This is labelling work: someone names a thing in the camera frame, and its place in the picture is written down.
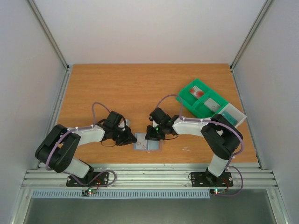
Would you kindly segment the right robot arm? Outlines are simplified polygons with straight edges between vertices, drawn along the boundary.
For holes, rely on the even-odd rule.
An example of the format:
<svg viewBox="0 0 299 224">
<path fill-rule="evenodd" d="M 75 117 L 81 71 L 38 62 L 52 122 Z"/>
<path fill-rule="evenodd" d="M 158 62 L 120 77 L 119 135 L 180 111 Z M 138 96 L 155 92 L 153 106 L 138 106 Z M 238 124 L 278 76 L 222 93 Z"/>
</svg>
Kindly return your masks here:
<svg viewBox="0 0 299 224">
<path fill-rule="evenodd" d="M 203 137 L 213 152 L 212 160 L 204 172 L 204 183 L 215 186 L 223 179 L 223 173 L 237 153 L 244 148 L 242 134 L 221 114 L 210 118 L 192 119 L 182 115 L 170 117 L 161 108 L 156 108 L 149 119 L 146 140 L 165 140 L 166 135 L 194 135 Z"/>
</svg>

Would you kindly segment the pink leather card holder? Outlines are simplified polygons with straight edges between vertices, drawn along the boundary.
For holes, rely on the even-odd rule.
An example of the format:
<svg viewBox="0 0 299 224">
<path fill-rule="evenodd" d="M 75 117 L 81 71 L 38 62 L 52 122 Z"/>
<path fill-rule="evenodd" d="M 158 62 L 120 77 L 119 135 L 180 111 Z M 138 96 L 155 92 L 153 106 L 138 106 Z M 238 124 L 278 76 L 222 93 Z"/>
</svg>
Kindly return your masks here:
<svg viewBox="0 0 299 224">
<path fill-rule="evenodd" d="M 135 137 L 137 139 L 144 137 L 145 138 L 146 133 L 135 133 Z M 161 142 L 159 141 L 152 141 L 152 140 L 147 140 L 147 150 L 140 150 L 140 151 L 161 151 L 162 150 L 162 145 Z"/>
</svg>

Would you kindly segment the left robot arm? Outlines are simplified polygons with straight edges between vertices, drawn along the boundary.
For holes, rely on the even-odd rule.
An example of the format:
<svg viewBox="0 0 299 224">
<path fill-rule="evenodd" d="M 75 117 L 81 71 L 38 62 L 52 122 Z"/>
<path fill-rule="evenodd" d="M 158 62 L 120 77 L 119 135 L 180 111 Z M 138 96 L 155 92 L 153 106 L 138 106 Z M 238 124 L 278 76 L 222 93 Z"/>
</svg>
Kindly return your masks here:
<svg viewBox="0 0 299 224">
<path fill-rule="evenodd" d="M 76 159 L 75 152 L 81 145 L 113 140 L 117 146 L 137 142 L 126 119 L 117 112 L 86 127 L 67 128 L 55 125 L 35 152 L 35 157 L 47 170 L 68 174 L 68 185 L 90 186 L 105 172 L 95 172 L 89 164 Z"/>
</svg>

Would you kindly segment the white card red drawings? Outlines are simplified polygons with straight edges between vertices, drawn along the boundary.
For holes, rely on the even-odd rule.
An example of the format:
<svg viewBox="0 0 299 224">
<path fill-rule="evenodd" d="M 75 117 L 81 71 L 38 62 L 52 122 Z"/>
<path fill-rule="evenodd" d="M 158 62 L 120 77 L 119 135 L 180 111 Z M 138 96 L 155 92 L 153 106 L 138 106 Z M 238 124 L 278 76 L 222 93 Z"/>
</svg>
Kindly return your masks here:
<svg viewBox="0 0 299 224">
<path fill-rule="evenodd" d="M 144 137 L 137 139 L 134 149 L 135 150 L 147 150 L 147 140 Z"/>
</svg>

